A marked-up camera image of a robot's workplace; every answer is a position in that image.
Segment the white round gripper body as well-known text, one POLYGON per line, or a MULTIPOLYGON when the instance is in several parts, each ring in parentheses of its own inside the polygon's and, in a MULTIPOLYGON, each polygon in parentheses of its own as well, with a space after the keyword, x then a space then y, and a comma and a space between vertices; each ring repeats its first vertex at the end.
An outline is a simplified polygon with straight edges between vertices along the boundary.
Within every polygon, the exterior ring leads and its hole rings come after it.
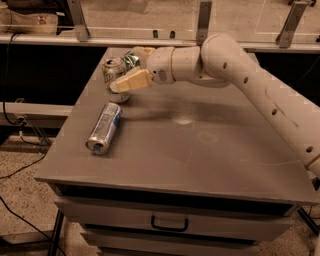
POLYGON ((159 47, 147 57, 147 69, 158 84, 174 82, 172 73, 172 55, 174 47, 159 47))

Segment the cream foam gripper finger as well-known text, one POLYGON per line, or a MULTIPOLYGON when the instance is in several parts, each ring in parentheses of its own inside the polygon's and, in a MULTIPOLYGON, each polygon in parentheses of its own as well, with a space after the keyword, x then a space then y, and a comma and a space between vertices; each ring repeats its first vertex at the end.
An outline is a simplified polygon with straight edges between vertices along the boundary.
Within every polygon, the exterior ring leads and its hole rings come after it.
POLYGON ((147 87, 152 81, 152 75, 147 69, 135 67, 125 75, 117 78, 110 85, 114 93, 123 93, 134 89, 147 87))
POLYGON ((155 49, 153 47, 136 46, 132 49, 132 52, 134 53, 134 55, 138 57, 141 67, 147 66, 147 59, 148 59, 149 55, 151 53, 153 53, 154 51, 155 51, 155 49))

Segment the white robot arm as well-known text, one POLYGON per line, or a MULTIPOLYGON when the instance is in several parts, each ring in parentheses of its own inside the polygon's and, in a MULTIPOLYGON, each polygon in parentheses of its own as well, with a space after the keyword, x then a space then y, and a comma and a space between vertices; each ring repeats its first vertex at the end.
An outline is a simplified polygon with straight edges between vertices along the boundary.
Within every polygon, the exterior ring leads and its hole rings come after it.
POLYGON ((142 65, 112 81, 112 92, 152 82, 188 81, 208 87, 231 83, 292 147, 305 168, 320 177, 320 107, 263 69, 230 36, 214 34, 193 47, 135 47, 133 53, 142 65))

